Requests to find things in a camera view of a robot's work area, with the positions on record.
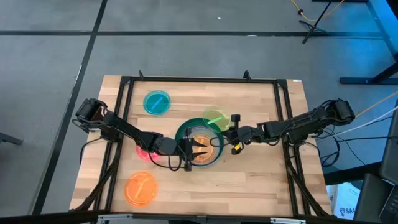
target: green petri dish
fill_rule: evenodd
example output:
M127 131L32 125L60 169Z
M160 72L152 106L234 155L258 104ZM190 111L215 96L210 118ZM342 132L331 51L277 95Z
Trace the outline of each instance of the green petri dish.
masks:
M211 155L204 156L205 159L201 160L198 158L198 160L193 160L192 165L197 166L197 167L205 167L208 165L213 164L220 158L220 155L223 153L223 145L224 145L224 137L223 135L220 134L220 129L217 127L217 125L212 125L212 128L209 128L206 123L209 122L208 120L205 120L203 118L193 118L190 119L186 122L184 122L177 132L175 133L175 140L178 141L179 139L183 138L185 136L185 130L187 128L191 128L192 132L190 137L195 138L196 141L200 142L201 136L205 139L210 139L213 137L217 137L217 139L214 139L212 141L212 144L219 146L219 147L214 147L212 149L209 149L208 151L211 151Z
M206 126L217 133L226 131L231 126L229 116L216 107L206 109L203 112L203 120L206 121Z
M170 97L162 90L148 93L144 98L144 109L152 115L162 115L170 108Z

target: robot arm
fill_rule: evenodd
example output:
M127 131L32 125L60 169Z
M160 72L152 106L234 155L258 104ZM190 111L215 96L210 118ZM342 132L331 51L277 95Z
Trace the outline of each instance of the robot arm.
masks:
M257 123L257 127L243 126L239 128L240 115L231 116L234 123L222 134L234 146L233 154L239 154L241 148L239 143L250 144L251 142L267 143L275 146L281 137L288 135L292 144L305 141L309 134L320 134L322 129L328 125L346 125L355 119L355 114L349 103L343 100L328 100L319 107L295 116L286 121L268 121Z
M186 157L185 171L191 171L192 169L189 161L194 160L196 156L206 153L193 153L192 146L206 146L196 142L193 138L189 138L189 129L185 131L186 137L178 142L174 139L164 137L160 133L141 131L118 117L112 111L109 111L104 102L93 98L84 100L76 112L76 117L80 123L78 126L81 129L88 132L91 129L99 128L101 130L101 137L107 141L119 142L119 133L122 133L132 138L146 152L156 152L161 156Z

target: wooden table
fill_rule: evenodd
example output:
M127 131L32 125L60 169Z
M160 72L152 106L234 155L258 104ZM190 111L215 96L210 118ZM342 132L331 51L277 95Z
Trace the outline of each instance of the wooden table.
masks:
M118 94L120 76L105 76L99 100L113 110ZM300 80L287 80L294 116L307 112L308 106ZM151 116L143 108L146 94L153 90L166 91L171 106L162 116ZM122 99L124 108L127 88ZM280 90L282 109L285 104ZM174 138L178 127L188 119L200 118L203 110L217 106L229 114L240 114L239 125L255 126L258 122L277 120L274 89L260 83L193 83L135 81L128 122L143 131L155 131ZM100 133L90 133L88 141ZM82 203L98 182L106 142L98 141L86 147L76 180L70 208ZM135 142L124 138L112 212L292 216L282 145L250 144L237 156L225 147L219 160L209 167L193 167L192 172L171 172L138 158ZM309 191L325 211L331 213L325 180L317 150L310 145L300 148L305 181ZM166 158L160 160L166 164ZM124 199L124 184L135 172L146 170L157 179L159 191L146 207L132 207ZM108 186L101 201L104 207ZM302 198L296 186L300 213Z

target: metal stand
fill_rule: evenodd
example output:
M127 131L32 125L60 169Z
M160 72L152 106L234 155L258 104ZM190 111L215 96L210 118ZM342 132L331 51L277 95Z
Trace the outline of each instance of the metal stand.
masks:
M390 78L398 72L398 54L395 55L395 58L396 62L393 65L391 65L375 77L341 77L340 83L357 85L398 85L398 78Z
M307 42L308 38L310 38L310 36L314 33L315 30L320 31L320 32L322 32L322 33L324 33L324 34L327 34L327 33L328 33L328 32L326 32L326 31L324 31L323 29L317 28L317 25L318 25L319 21L321 20L322 16L324 15L324 13L326 12L326 10L328 10L330 4L331 4L331 1L328 3L328 5L326 6L326 8L323 10L321 16L318 18L318 20L316 21L316 23L315 23L314 25L311 25L311 24L309 24L309 23L307 23L307 22L304 22L304 21L302 21L302 20L299 20L299 21L298 21L299 23L305 24L305 25L308 26L308 28L310 28L310 31L308 32L307 36L304 38L304 40L303 40L303 42L302 42L303 44L305 44L305 43Z
M22 144L23 140L9 136L8 134L0 133L0 142L9 142L16 145Z

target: table leg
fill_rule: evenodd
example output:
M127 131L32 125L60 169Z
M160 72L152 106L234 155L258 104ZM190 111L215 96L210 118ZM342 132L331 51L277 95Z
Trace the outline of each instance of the table leg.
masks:
M361 77L341 77L341 84L357 84L357 85L398 85L398 78L390 78L398 72L398 62L394 63L380 74L371 78Z
M0 133L0 142L9 142L16 145L22 144L23 140L9 136L8 134Z

